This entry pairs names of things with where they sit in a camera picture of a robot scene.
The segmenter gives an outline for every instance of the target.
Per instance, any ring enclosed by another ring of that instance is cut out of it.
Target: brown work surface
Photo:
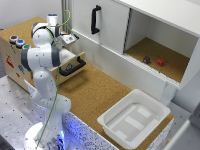
[[[26,44],[31,45],[31,47],[35,47],[33,45],[33,41],[31,38],[31,30],[32,30],[32,25],[36,22],[45,23],[46,21],[40,17],[32,18],[25,22],[1,30],[0,37],[5,39],[7,42],[10,42],[10,36],[17,35],[19,39],[24,39]]]
[[[152,68],[167,75],[168,77],[181,82],[187,68],[189,58],[179,54],[149,38],[145,38],[127,51],[126,54],[143,62],[145,56],[150,57],[148,64]],[[158,66],[157,60],[163,59],[164,65]]]
[[[82,72],[63,82],[58,91],[59,94],[71,99],[72,113],[120,150],[124,148],[105,134],[97,118],[129,92],[131,89],[88,63]],[[173,118],[171,114],[167,116],[136,150],[145,150]]]

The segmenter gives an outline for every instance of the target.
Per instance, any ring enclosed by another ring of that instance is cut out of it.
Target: handle
[[[96,12],[101,10],[101,7],[96,5],[96,8],[92,10],[92,24],[91,24],[91,31],[92,34],[98,33],[100,30],[96,28]]]
[[[80,56],[77,57],[77,61],[79,62],[79,64],[71,69],[66,69],[65,71],[61,69],[61,67],[59,67],[59,73],[62,75],[62,76],[68,76],[72,73],[74,73],[75,71],[77,71],[78,69],[82,68],[83,66],[86,65],[86,62],[84,60],[82,60],[80,58]]]

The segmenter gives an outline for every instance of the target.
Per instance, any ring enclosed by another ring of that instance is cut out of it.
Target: white plastic bin
[[[170,109],[135,89],[97,121],[105,133],[126,149],[137,148],[169,115]]]

